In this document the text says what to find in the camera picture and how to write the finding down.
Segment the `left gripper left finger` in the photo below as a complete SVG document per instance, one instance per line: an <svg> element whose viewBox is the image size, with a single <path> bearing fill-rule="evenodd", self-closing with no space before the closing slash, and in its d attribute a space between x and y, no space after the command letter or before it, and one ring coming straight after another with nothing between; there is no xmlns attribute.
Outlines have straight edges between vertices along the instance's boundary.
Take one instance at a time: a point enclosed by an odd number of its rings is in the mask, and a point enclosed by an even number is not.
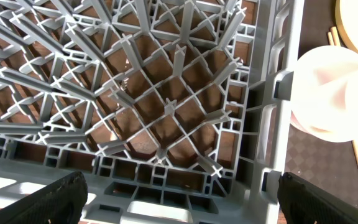
<svg viewBox="0 0 358 224"><path fill-rule="evenodd" d="M72 172L0 209L0 224L78 223L87 199L83 173Z"/></svg>

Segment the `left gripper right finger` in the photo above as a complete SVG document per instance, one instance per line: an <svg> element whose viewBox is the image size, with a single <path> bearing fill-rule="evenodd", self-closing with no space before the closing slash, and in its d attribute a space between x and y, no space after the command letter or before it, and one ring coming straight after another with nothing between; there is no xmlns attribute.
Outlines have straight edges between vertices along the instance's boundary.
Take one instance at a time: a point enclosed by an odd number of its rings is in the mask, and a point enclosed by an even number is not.
<svg viewBox="0 0 358 224"><path fill-rule="evenodd" d="M291 172L279 179L277 198L287 223L358 224L358 208Z"/></svg>

